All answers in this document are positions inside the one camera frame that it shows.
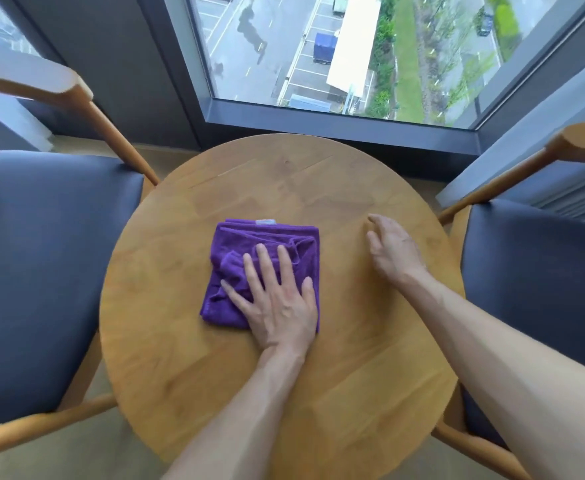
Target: folded purple towel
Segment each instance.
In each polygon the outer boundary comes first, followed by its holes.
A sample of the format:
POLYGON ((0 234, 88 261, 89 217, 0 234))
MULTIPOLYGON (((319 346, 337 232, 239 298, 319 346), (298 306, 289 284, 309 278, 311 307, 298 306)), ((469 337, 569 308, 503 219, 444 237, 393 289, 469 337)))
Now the folded purple towel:
POLYGON ((297 288, 301 289, 301 282, 306 276, 310 276, 319 310, 319 229, 270 222, 272 221, 226 219, 225 222, 217 224, 211 245, 213 272, 204 296, 204 304, 199 312, 204 321, 215 325, 250 328, 244 315, 226 295, 221 281, 226 280, 241 296, 253 301, 244 272, 243 255, 250 254, 259 279, 263 282, 255 247, 260 242, 266 246, 280 281, 277 246, 283 244, 286 247, 291 256, 297 288))

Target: white roof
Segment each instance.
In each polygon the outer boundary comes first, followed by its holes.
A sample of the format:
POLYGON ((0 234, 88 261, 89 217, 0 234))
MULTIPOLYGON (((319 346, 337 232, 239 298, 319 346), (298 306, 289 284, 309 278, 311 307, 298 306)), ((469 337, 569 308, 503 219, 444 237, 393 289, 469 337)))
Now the white roof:
POLYGON ((352 86, 354 96, 363 96, 380 7, 381 0, 348 0, 328 72, 330 86, 346 93, 352 86))

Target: forearm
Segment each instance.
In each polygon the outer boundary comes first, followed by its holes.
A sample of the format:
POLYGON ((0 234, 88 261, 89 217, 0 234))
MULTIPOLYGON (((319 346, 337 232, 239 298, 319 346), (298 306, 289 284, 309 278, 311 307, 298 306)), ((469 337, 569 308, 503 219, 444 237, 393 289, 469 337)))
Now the forearm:
POLYGON ((284 404, 303 361, 303 355, 285 347, 266 349, 250 380, 186 447, 164 480, 265 477, 284 404))
POLYGON ((585 479, 585 367, 490 316, 429 274, 402 293, 535 479, 585 479))

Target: green lawn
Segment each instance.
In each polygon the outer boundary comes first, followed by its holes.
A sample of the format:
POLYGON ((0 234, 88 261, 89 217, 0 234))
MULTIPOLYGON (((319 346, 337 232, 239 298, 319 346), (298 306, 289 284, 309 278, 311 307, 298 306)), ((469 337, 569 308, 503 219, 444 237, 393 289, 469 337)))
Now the green lawn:
POLYGON ((411 123, 424 122, 421 100, 419 57, 417 55, 415 9, 413 0, 397 0, 395 12, 395 53, 399 66, 397 83, 397 119, 411 123))

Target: blue tarp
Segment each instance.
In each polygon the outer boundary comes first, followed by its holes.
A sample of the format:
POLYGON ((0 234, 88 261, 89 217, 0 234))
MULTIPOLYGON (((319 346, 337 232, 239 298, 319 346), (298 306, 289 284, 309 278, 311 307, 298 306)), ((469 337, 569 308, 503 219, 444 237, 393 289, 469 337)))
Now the blue tarp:
POLYGON ((298 96, 297 94, 293 94, 291 96, 288 107, 294 107, 295 109, 307 109, 309 111, 330 112, 329 102, 318 101, 313 98, 298 96))
POLYGON ((335 55, 336 37, 334 35, 317 33, 312 56, 316 61, 332 62, 335 55))

